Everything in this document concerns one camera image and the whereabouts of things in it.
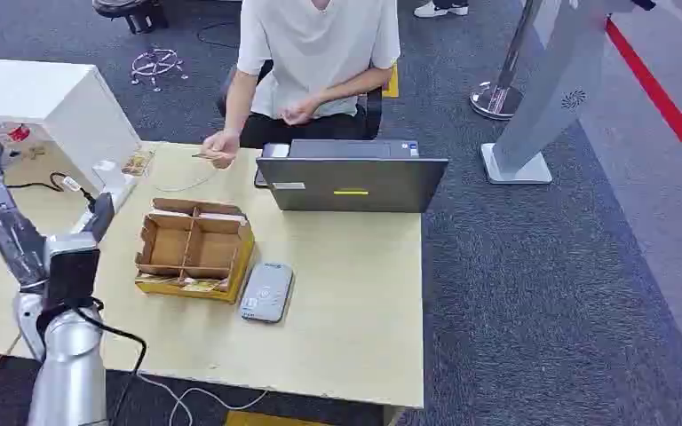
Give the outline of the person's left hand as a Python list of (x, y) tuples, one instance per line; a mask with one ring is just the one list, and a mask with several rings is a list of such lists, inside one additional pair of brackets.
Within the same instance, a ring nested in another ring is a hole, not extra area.
[(322, 101), (320, 99), (309, 97), (284, 108), (281, 111), (280, 117), (289, 126), (303, 125), (313, 119), (316, 110), (321, 104)]

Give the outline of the person's right hand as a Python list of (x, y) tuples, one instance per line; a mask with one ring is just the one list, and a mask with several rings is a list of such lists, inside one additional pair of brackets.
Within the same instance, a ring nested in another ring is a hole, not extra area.
[(233, 130), (219, 130), (207, 137), (201, 146), (201, 155), (216, 169), (226, 169), (240, 149), (240, 134)]

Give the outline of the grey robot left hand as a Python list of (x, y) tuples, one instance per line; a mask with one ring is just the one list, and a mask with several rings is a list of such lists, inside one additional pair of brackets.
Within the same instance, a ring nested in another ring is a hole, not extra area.
[(98, 244), (115, 215), (112, 195), (94, 198), (91, 216), (79, 232), (50, 241), (20, 212), (4, 182), (3, 156), (0, 143), (0, 254), (20, 291), (46, 298), (90, 296), (99, 265)]

